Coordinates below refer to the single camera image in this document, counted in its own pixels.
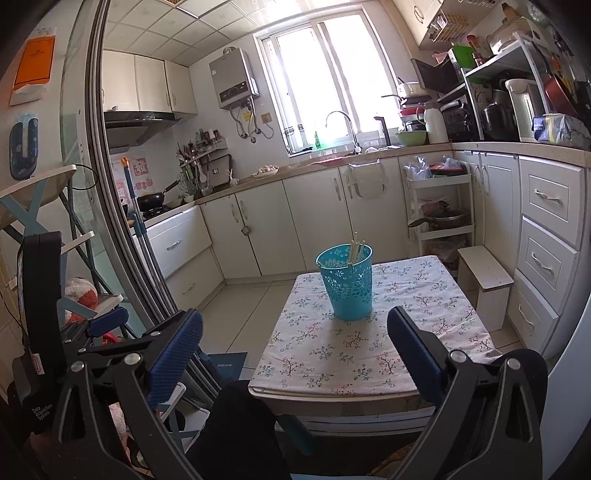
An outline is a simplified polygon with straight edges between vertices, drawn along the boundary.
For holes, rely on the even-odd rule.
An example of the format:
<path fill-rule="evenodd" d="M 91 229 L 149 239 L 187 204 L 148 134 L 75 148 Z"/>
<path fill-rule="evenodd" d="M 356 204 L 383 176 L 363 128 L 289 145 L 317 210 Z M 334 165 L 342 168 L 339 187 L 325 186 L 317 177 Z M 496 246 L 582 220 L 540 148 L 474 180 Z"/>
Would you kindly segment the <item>white electric kettle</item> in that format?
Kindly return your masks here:
<path fill-rule="evenodd" d="M 521 142 L 536 143 L 534 119 L 545 114 L 537 83 L 528 79 L 508 79 L 505 87 L 512 102 Z"/>

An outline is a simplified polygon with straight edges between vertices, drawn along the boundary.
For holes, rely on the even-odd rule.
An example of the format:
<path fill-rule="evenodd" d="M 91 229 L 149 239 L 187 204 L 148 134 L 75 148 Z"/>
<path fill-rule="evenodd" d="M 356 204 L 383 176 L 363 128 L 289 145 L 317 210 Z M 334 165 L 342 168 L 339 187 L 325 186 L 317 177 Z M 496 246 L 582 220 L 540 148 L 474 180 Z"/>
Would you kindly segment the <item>chopsticks inside basket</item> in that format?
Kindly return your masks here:
<path fill-rule="evenodd" d="M 366 241 L 359 241 L 358 232 L 353 232 L 353 239 L 351 243 L 349 243 L 349 256 L 348 260 L 346 260 L 346 265 L 353 266 L 365 260 L 365 249 Z"/>

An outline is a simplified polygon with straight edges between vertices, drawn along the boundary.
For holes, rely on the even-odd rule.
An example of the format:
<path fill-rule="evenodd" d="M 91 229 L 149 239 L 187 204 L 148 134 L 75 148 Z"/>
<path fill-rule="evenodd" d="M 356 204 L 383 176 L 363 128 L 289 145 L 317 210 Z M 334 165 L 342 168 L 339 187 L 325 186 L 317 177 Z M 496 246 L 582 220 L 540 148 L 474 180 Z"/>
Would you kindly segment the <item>chrome kitchen faucet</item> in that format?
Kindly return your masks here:
<path fill-rule="evenodd" d="M 332 119 L 337 117 L 342 119 L 342 134 L 348 137 L 349 141 L 351 141 L 353 153 L 355 155 L 360 155 L 360 153 L 363 152 L 363 148 L 361 146 L 358 136 L 356 135 L 355 127 L 353 127 L 353 120 L 348 113 L 342 110 L 332 110 L 331 112 L 329 112 L 327 117 L 325 117 L 325 127 L 328 127 L 329 122 L 331 122 Z"/>

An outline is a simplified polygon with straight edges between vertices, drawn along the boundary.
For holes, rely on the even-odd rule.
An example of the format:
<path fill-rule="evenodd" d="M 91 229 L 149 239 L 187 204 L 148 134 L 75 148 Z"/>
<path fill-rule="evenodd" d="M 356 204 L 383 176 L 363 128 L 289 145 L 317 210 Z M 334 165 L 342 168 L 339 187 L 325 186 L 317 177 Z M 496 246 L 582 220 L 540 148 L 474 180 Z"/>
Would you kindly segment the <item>teal perforated plastic basket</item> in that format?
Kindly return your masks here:
<path fill-rule="evenodd" d="M 331 247 L 317 257 L 318 271 L 329 295 L 335 317 L 358 321 L 373 309 L 373 249 L 366 245 L 366 258 L 348 266 L 349 243 Z"/>

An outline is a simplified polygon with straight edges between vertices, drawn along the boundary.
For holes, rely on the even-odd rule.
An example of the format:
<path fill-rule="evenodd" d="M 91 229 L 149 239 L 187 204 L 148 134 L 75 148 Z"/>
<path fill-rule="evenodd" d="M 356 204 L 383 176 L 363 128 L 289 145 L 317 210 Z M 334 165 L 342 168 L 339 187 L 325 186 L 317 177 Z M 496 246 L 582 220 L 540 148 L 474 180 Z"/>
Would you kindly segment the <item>green bowl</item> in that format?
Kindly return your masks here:
<path fill-rule="evenodd" d="M 398 143 L 404 147 L 422 146 L 427 143 L 426 131 L 400 131 L 396 135 Z"/>

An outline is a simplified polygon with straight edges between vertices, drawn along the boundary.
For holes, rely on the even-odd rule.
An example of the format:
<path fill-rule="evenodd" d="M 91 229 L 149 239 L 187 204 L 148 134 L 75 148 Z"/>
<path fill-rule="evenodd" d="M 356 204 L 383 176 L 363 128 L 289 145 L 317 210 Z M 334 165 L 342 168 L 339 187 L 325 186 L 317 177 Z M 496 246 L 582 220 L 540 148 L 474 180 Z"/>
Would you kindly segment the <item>white three-tier rolling cart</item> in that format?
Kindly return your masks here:
<path fill-rule="evenodd" d="M 411 255 L 434 255 L 456 277 L 459 251 L 475 240 L 473 174 L 449 155 L 410 157 L 401 162 L 401 174 Z"/>

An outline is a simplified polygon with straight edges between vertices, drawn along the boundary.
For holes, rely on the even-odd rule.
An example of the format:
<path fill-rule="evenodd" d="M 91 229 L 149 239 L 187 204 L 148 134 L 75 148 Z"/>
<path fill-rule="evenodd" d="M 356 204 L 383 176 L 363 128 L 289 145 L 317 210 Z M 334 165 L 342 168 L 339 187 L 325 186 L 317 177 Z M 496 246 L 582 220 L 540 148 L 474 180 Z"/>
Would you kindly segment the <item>small white step stool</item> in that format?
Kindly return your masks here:
<path fill-rule="evenodd" d="M 476 299 L 475 310 L 489 332 L 503 328 L 513 278 L 484 246 L 458 250 L 458 284 Z"/>

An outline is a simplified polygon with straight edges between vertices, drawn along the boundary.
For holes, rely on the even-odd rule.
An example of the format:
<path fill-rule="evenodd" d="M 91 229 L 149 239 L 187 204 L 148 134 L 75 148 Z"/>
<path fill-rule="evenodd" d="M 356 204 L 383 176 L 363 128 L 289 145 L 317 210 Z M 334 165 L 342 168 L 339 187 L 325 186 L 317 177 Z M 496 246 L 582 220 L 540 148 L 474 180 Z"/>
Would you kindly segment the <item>red and white plush toy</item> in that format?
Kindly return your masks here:
<path fill-rule="evenodd" d="M 95 310 L 98 306 L 98 293 L 91 281 L 82 277 L 72 277 L 66 281 L 65 296 L 90 309 Z"/>

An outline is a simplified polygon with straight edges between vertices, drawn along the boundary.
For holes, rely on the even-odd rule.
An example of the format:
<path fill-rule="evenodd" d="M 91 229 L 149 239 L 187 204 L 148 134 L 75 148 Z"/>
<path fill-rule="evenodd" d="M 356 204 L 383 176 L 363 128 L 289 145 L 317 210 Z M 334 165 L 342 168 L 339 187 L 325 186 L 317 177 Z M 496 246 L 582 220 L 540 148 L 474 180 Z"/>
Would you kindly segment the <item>black range hood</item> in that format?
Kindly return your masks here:
<path fill-rule="evenodd" d="M 178 121 L 174 113 L 157 111 L 112 110 L 105 111 L 103 117 L 111 151 L 141 146 Z"/>

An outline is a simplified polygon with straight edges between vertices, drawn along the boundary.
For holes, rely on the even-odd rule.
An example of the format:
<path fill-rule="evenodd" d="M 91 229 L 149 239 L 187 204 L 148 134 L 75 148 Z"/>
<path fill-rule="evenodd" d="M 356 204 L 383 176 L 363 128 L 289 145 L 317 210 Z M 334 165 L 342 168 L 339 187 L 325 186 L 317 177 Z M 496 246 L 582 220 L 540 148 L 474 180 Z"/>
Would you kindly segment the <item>white thermos jug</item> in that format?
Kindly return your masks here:
<path fill-rule="evenodd" d="M 434 107 L 429 107 L 424 112 L 424 122 L 428 139 L 431 144 L 448 143 L 449 137 L 446 123 L 441 111 Z"/>

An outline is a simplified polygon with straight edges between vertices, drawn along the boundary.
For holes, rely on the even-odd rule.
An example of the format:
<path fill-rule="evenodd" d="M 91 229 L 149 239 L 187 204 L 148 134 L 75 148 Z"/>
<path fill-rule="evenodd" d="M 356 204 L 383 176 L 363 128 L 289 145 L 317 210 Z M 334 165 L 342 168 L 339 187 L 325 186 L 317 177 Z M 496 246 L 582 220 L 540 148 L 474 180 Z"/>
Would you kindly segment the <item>blue and cream shelf rack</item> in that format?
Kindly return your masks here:
<path fill-rule="evenodd" d="M 76 173 L 74 165 L 66 165 L 21 180 L 1 191 L 1 227 L 6 229 L 14 222 L 24 227 L 19 254 L 20 268 L 16 285 L 19 297 L 24 297 L 24 267 L 36 268 L 43 262 L 51 266 L 50 295 L 56 307 L 57 321 L 66 324 L 66 315 L 71 314 L 86 321 L 94 337 L 101 336 L 123 324 L 128 318 L 127 311 L 120 307 L 121 295 L 103 294 L 98 297 L 95 307 L 84 306 L 65 295 L 67 256 L 70 251 L 79 249 L 93 237 L 92 231 L 73 239 L 68 243 L 61 241 L 59 232 L 49 232 L 38 221 L 39 209 L 63 193 L 68 182 Z"/>

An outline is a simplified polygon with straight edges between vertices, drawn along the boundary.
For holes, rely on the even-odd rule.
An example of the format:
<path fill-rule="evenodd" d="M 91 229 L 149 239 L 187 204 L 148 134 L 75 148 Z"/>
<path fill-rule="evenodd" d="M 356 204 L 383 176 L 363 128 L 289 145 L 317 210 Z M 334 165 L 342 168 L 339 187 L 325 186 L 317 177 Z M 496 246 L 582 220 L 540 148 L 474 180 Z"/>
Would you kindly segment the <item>black frying pan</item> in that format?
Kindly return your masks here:
<path fill-rule="evenodd" d="M 178 185 L 179 181 L 175 180 L 169 184 L 162 191 L 152 194 L 144 194 L 136 198 L 139 210 L 144 213 L 150 210 L 159 209 L 164 204 L 165 194 Z"/>

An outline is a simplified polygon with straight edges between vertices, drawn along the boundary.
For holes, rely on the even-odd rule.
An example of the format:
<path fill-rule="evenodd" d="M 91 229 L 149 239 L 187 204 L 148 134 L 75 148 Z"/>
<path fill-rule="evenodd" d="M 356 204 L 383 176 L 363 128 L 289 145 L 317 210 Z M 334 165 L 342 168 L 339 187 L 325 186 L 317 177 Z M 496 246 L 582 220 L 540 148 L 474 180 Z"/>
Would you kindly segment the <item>floral tablecloth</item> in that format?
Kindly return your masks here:
<path fill-rule="evenodd" d="M 298 276 L 250 388 L 322 398 L 415 391 L 387 331 L 394 306 L 448 350 L 462 350 L 477 363 L 499 357 L 476 310 L 437 257 L 378 264 L 372 272 L 372 312 L 353 322 L 335 317 L 320 274 Z"/>

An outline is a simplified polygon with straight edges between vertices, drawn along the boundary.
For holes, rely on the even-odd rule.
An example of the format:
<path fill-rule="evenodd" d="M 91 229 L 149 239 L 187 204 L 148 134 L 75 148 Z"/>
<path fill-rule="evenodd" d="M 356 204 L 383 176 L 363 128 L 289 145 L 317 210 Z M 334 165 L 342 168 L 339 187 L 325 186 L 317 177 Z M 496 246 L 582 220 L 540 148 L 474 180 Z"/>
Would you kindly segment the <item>wall spice rack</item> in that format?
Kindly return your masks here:
<path fill-rule="evenodd" d="M 226 188 L 233 158 L 226 139 L 217 130 L 199 130 L 192 141 L 177 145 L 180 184 L 194 198 Z"/>

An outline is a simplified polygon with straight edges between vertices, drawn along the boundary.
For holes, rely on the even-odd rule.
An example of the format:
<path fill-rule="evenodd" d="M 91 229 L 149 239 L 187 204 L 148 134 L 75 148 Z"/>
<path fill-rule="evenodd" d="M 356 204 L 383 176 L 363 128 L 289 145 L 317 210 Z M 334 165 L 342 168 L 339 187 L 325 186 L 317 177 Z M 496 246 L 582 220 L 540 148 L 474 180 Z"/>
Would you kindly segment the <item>person's leg in black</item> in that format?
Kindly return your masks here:
<path fill-rule="evenodd" d="M 202 479 L 289 479 L 276 417 L 245 380 L 225 385 L 186 459 Z"/>

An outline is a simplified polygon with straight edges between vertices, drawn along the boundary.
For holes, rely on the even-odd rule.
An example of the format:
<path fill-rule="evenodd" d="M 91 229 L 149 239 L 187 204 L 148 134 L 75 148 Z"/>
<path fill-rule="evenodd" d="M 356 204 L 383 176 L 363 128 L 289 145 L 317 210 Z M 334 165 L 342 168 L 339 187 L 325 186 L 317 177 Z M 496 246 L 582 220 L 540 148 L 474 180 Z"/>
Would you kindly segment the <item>blue handled mop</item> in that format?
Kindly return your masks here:
<path fill-rule="evenodd" d="M 141 218 L 139 206 L 137 203 L 135 191 L 133 188 L 132 176 L 130 171 L 130 163 L 126 156 L 122 156 L 120 158 L 120 163 L 123 168 L 125 181 L 127 184 L 127 188 L 129 191 L 129 196 L 131 200 L 131 206 L 129 207 L 129 213 L 133 217 L 133 228 L 135 231 L 135 236 L 138 241 L 140 251 L 142 253 L 144 263 L 146 268 L 151 277 L 151 283 L 154 285 L 154 288 L 157 289 L 159 287 L 159 280 L 156 273 L 156 269 L 153 262 L 153 255 L 151 250 L 151 245 L 149 244 L 147 231 L 145 228 L 145 224 L 143 223 L 143 219 Z"/>

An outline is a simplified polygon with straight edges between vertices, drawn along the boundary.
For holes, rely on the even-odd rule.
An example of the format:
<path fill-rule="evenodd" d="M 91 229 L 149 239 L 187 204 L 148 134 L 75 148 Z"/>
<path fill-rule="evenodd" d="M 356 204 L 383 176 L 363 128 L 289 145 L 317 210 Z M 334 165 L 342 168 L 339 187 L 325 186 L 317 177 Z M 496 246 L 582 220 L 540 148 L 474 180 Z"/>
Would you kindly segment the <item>grey wall water heater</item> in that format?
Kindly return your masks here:
<path fill-rule="evenodd" d="M 240 48 L 225 50 L 221 57 L 209 64 L 218 106 L 229 110 L 250 98 L 259 97 L 249 56 Z"/>

